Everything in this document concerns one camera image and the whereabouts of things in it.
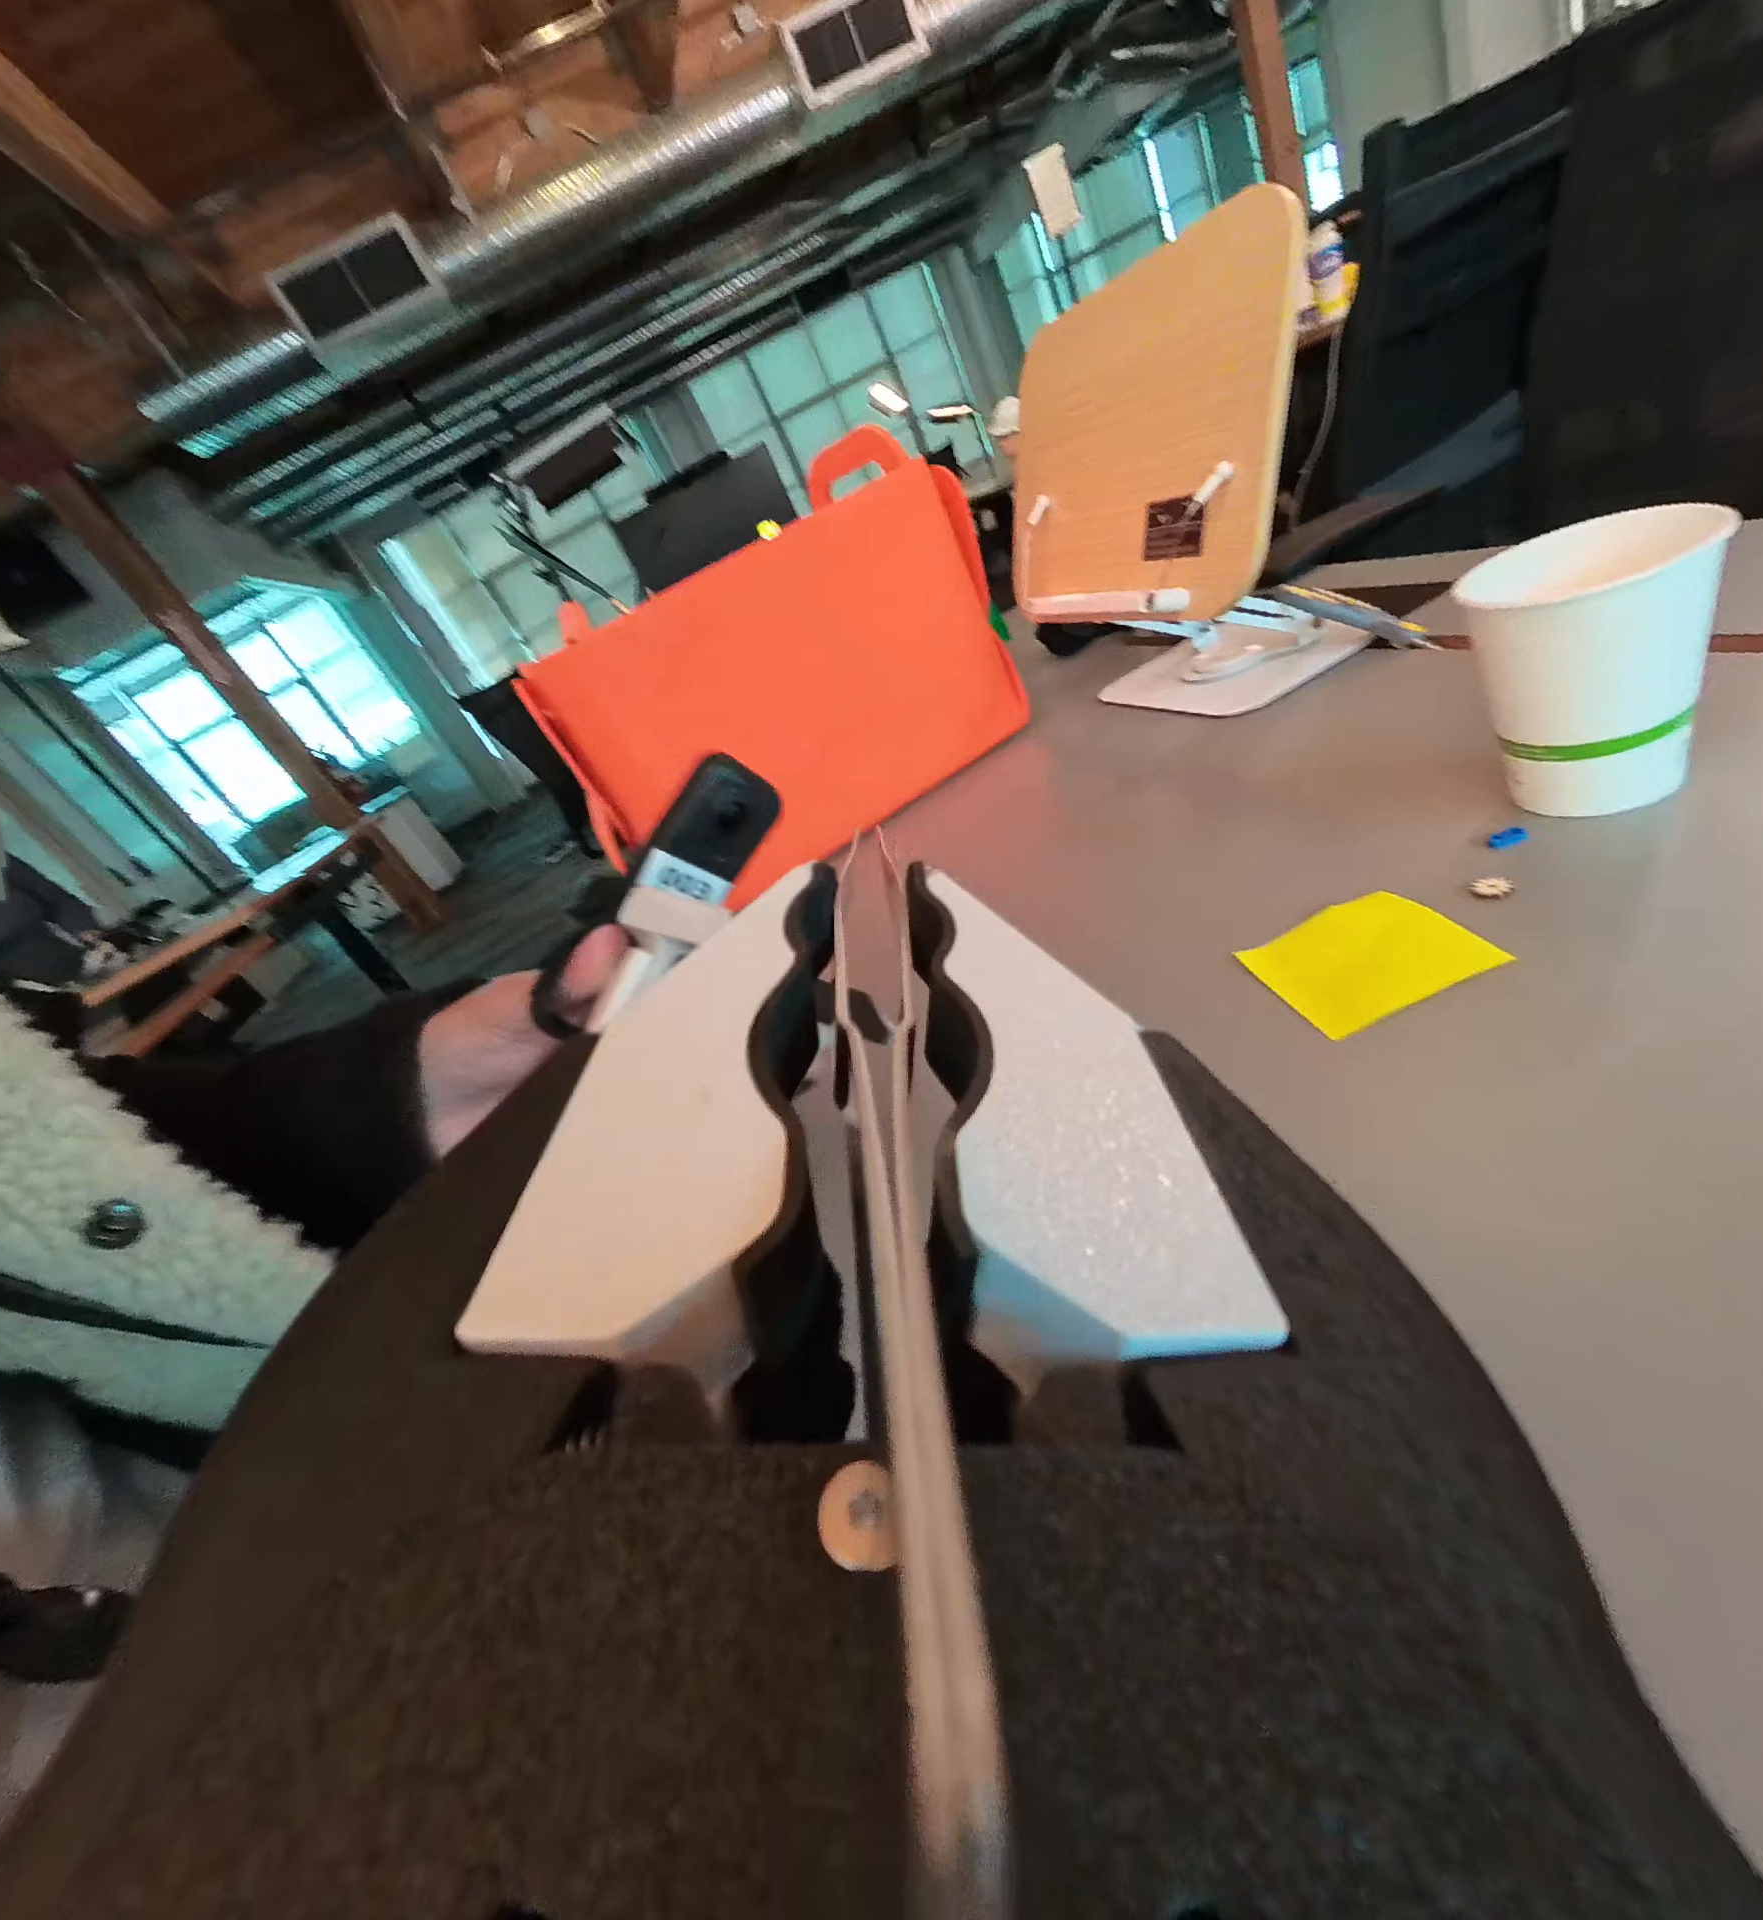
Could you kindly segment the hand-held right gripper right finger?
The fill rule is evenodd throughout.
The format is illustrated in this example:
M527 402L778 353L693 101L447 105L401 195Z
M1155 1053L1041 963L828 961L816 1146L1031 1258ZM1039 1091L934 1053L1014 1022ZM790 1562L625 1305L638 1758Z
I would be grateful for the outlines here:
M1289 1343L1180 1045L934 867L903 875L903 995L905 1237L960 1439L1008 1439L1055 1375Z

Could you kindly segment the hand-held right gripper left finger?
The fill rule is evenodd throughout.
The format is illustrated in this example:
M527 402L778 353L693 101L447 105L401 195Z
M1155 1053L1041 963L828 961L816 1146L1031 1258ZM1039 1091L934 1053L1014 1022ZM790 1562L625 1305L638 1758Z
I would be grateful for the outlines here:
M842 1403L842 1283L798 1091L839 875L795 867L594 1037L458 1319L464 1353L693 1378L742 1437Z

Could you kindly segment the long metal tweezers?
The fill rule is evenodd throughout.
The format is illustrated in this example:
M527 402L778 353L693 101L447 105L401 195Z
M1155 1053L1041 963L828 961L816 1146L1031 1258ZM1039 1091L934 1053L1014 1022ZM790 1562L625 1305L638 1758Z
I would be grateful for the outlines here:
M879 1039L855 1017L855 901L875 879L894 929L894 1010ZM912 1916L1005 1917L1014 1848L999 1686L969 1533L943 1325L922 1240L912 1125L919 1045L907 887L880 829L839 868L833 998L866 1253L866 1408L885 1454L907 1709Z

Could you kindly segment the white paper cup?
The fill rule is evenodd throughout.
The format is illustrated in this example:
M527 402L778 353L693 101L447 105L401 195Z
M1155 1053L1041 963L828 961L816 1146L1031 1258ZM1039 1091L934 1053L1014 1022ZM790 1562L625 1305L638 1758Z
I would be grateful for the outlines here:
M1740 527L1719 504L1636 507L1523 541L1453 585L1520 809L1607 819L1684 785Z

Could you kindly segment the person's left forearm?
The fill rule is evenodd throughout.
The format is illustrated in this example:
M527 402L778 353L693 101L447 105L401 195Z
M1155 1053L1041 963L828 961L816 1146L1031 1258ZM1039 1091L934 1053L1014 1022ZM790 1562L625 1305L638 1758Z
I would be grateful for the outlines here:
M420 1034L453 995L392 995L258 1050L84 1059L82 1072L187 1165L339 1257L439 1161Z

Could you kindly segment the wood-edged standing desk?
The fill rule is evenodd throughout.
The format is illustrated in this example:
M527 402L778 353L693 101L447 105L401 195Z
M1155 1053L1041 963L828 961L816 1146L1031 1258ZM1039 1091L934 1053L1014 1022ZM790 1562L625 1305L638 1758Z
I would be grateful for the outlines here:
M312 924L361 932L339 910L343 893L371 868L375 819L323 835L262 875L184 932L74 990L84 1056L148 1056Z

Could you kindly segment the person's left hand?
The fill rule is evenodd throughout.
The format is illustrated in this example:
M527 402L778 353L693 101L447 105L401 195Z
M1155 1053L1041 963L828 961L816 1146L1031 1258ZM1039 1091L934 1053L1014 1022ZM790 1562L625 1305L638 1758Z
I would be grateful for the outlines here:
M625 925L590 925L545 967L489 979L425 1022L420 1130L437 1161L590 1027L629 947Z

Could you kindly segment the orange felt storage bin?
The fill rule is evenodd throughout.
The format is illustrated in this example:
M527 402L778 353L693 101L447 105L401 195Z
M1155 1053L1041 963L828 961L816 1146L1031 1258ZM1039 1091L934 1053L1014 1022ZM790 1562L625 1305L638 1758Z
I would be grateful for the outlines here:
M808 494L778 538L608 626L569 626L519 670L617 868L726 752L782 800L732 891L741 909L1029 725L961 482L861 425L816 457Z

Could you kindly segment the white cabinet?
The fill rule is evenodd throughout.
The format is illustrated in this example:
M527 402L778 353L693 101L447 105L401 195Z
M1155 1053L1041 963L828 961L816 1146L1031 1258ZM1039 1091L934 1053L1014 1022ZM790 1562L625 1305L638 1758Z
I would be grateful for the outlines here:
M381 829L395 855L431 893L443 895L463 878L463 855L408 787L389 790L369 800L364 809L367 819Z

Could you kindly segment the black monitor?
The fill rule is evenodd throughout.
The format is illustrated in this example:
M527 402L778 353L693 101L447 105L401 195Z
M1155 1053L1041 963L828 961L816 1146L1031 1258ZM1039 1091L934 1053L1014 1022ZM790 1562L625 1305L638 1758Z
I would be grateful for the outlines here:
M704 459L613 524L644 596L666 590L758 541L778 538L795 504L767 443Z

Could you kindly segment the yellow sticky note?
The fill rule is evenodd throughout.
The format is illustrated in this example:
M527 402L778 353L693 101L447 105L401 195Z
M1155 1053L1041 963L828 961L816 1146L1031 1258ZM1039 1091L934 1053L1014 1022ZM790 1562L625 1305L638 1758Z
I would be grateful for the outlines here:
M1327 1039L1348 1039L1513 957L1396 893L1333 904L1234 959Z

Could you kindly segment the wooden book stand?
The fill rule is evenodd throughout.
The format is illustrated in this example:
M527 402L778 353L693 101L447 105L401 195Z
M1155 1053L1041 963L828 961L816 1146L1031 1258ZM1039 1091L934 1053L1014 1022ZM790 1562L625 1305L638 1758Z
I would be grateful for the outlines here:
M1012 586L1039 634L1156 638L1108 707L1241 718L1374 646L1265 598L1308 220L1245 187L1048 324L1014 446Z

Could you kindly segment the black mesh office chair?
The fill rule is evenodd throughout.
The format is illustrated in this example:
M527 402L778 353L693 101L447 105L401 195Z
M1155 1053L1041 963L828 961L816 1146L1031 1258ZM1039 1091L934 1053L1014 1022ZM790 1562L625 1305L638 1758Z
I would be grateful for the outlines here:
M1763 519L1763 1L1573 43L1525 393L1525 524L1707 500Z
M1369 131L1326 441L1303 459L1303 520L1272 542L1265 585L1520 541L1525 390L1573 138L1569 57Z

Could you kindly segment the wooden post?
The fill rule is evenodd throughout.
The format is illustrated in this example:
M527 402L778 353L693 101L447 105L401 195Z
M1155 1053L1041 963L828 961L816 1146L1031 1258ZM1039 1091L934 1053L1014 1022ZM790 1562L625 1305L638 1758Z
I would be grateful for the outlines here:
M1308 206L1311 187L1279 6L1276 1L1234 0L1230 3L1230 21L1241 79L1253 108L1265 176L1289 187L1302 206Z

